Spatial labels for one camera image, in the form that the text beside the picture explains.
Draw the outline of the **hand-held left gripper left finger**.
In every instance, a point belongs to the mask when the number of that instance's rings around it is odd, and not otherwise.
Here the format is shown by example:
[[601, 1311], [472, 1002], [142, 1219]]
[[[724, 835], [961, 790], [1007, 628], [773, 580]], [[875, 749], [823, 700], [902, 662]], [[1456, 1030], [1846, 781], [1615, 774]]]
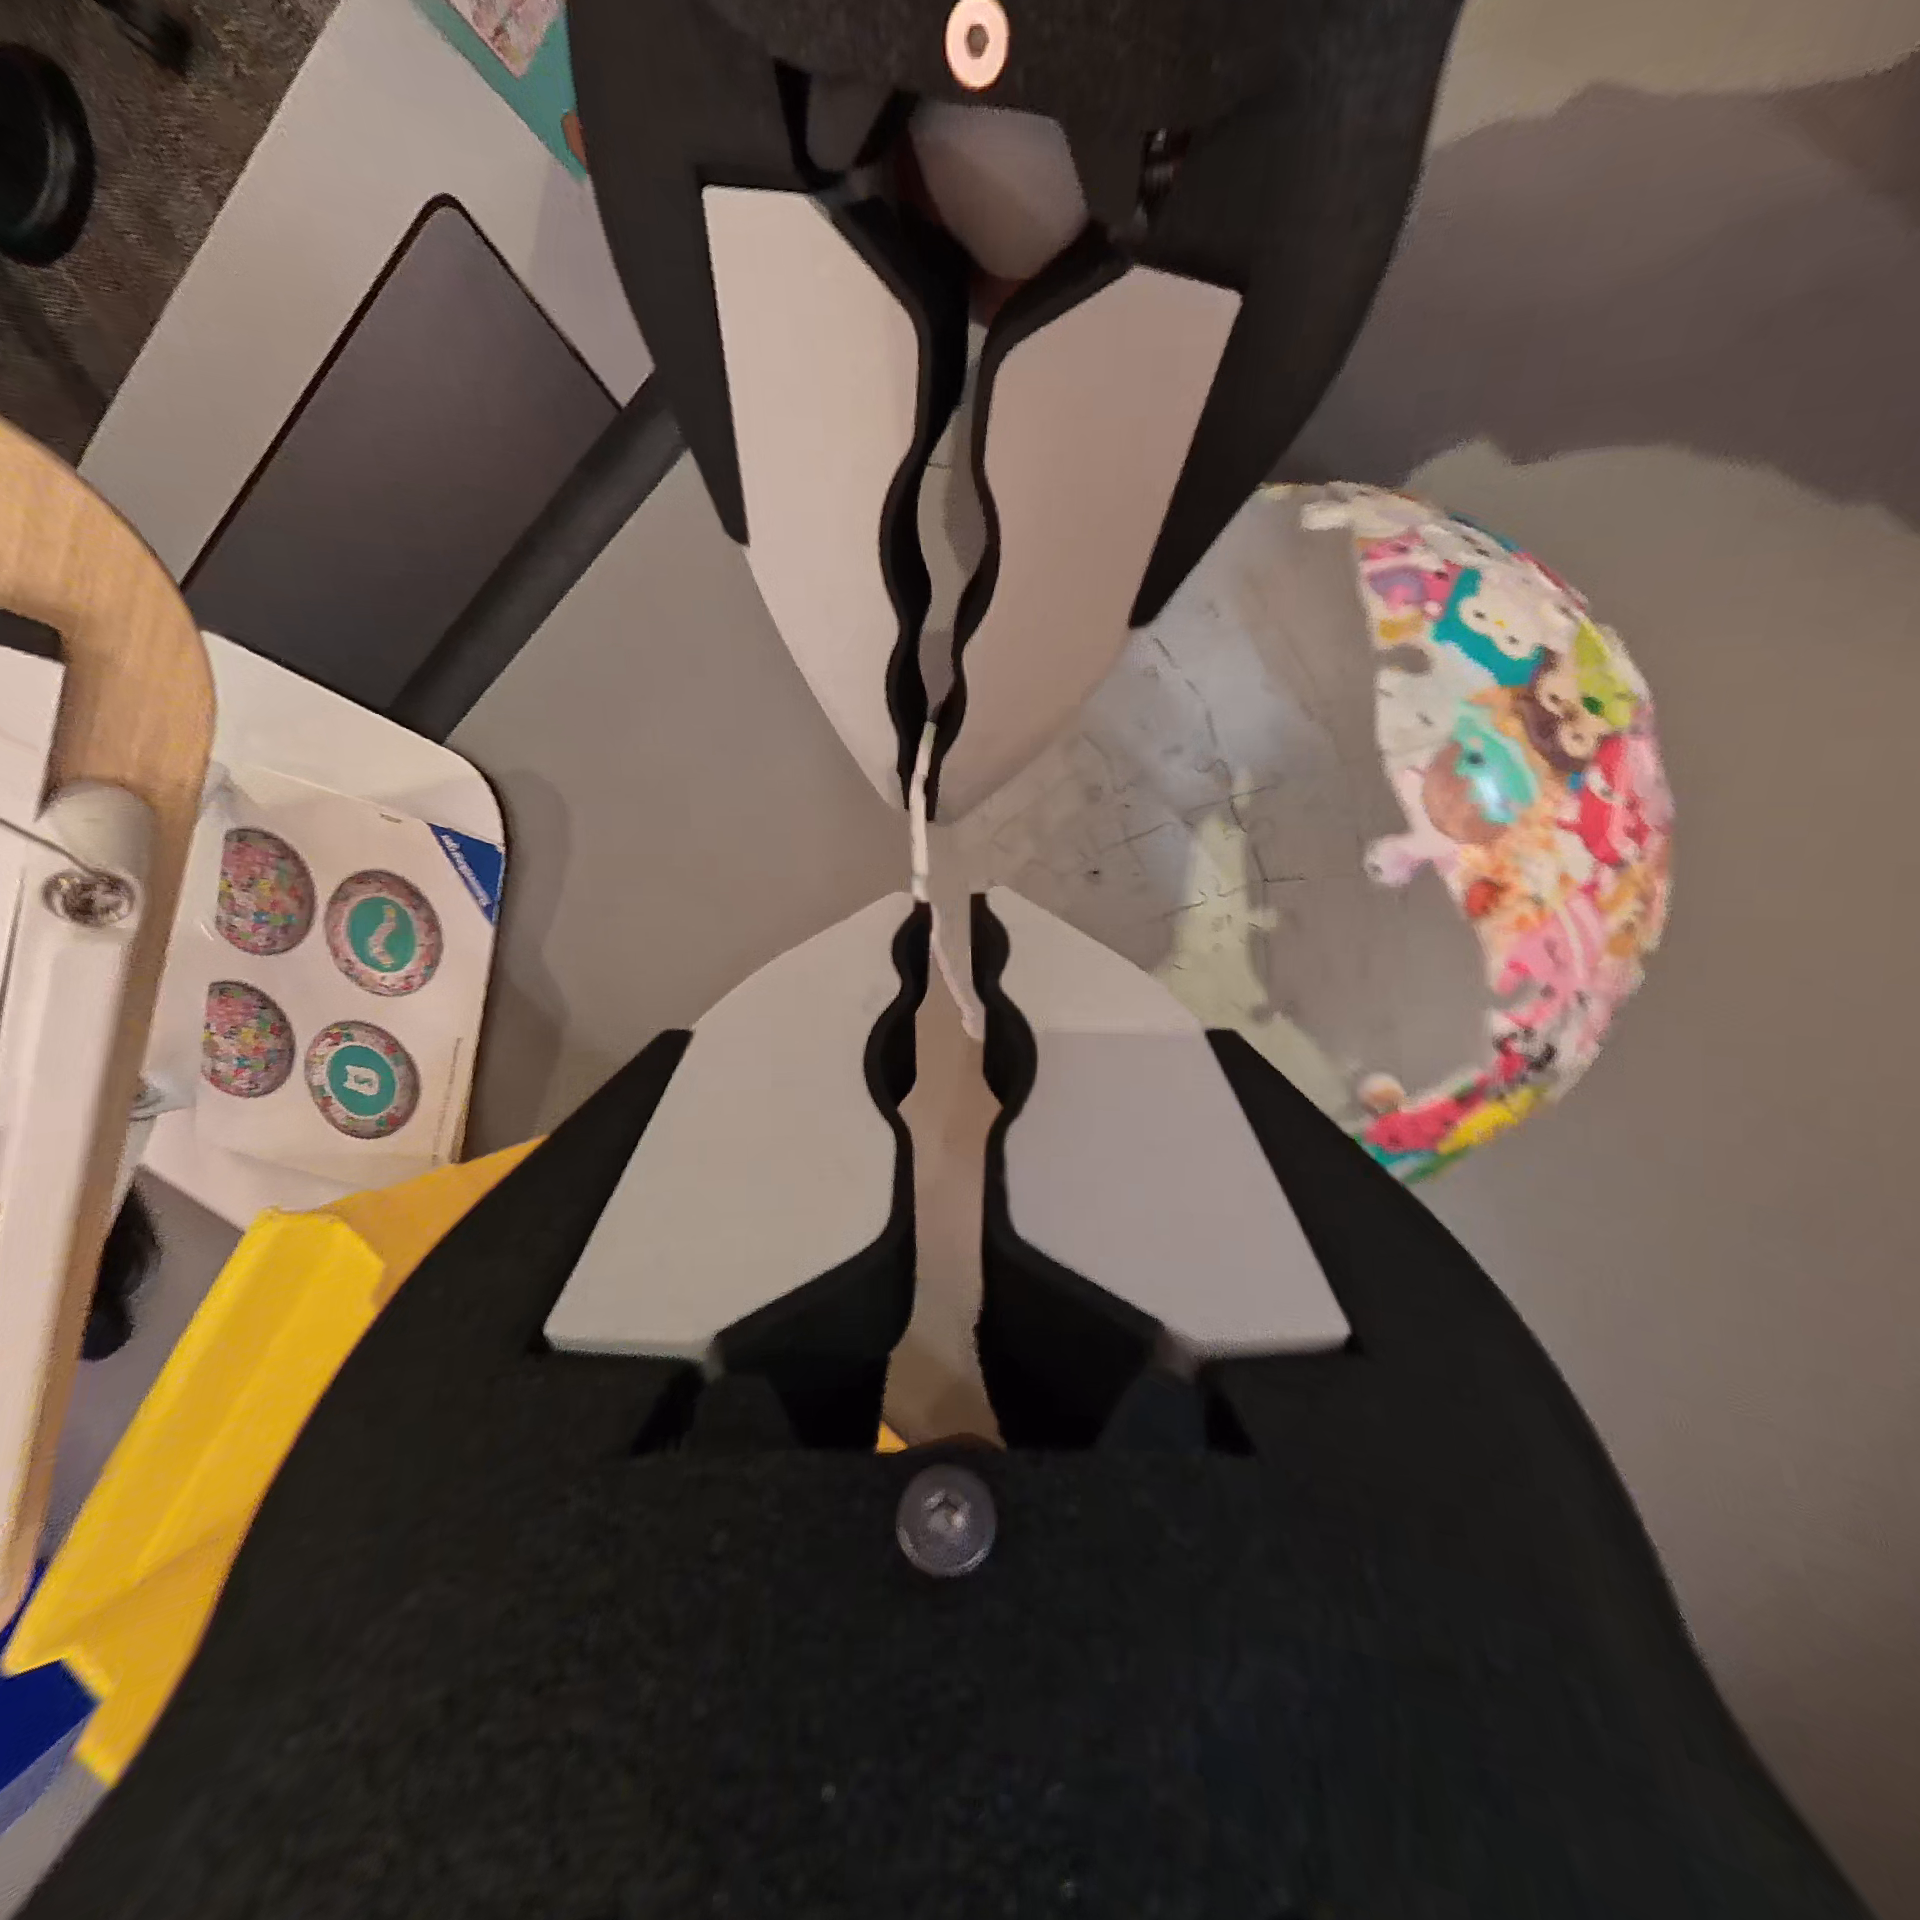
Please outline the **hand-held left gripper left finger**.
[[931, 910], [883, 895], [688, 1032], [545, 1317], [560, 1354], [758, 1379], [801, 1442], [873, 1442], [916, 1299]]

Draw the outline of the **yellow plastic bin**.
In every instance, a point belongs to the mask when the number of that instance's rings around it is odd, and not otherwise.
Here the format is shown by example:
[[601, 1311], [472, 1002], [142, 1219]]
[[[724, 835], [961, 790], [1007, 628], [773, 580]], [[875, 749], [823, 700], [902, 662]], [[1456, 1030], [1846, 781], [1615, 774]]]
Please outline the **yellow plastic bin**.
[[427, 1252], [544, 1140], [245, 1230], [27, 1600], [9, 1678], [89, 1692], [76, 1760], [116, 1787], [179, 1692], [302, 1428]]

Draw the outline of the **puzzle box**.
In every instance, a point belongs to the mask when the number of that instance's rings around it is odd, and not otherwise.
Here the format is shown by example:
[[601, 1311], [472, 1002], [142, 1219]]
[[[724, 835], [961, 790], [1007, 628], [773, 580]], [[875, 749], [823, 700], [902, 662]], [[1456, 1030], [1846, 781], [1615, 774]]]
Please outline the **puzzle box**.
[[588, 178], [561, 2], [415, 2], [415, 11], [565, 171]]

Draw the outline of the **sheet with round pictures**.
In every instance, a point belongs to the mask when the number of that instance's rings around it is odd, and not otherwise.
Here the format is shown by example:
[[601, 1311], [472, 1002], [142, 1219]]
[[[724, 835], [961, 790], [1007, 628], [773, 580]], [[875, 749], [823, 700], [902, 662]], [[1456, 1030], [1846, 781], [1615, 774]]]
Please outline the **sheet with round pictures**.
[[507, 835], [456, 751], [204, 635], [212, 760], [142, 1165], [243, 1230], [454, 1164]]

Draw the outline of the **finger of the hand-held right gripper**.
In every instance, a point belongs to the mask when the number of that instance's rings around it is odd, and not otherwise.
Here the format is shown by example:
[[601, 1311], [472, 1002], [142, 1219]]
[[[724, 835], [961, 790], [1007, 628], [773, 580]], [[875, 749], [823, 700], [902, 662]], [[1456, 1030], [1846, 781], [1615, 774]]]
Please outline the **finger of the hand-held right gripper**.
[[905, 802], [927, 719], [921, 480], [958, 405], [968, 266], [887, 198], [704, 190], [743, 548], [859, 772]]
[[983, 348], [968, 460], [984, 551], [952, 631], [936, 818], [1067, 730], [1134, 624], [1240, 294], [1145, 266], [1048, 266]]

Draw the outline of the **colourful puzzle ball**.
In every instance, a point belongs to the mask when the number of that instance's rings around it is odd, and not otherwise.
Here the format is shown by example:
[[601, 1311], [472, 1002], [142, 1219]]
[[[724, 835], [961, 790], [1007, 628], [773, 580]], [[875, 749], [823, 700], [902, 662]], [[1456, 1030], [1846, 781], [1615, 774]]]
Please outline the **colourful puzzle ball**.
[[1421, 1184], [1592, 1068], [1663, 935], [1672, 797], [1643, 674], [1547, 564], [1273, 485], [956, 842]]

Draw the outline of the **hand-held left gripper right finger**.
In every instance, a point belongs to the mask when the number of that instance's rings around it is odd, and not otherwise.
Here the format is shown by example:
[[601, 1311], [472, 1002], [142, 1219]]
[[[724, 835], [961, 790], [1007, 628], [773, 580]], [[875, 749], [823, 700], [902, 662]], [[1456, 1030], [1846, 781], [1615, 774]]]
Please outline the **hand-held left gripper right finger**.
[[1208, 1030], [1019, 894], [968, 900], [975, 1354], [1004, 1436], [1100, 1436], [1152, 1371], [1334, 1354], [1350, 1324]]

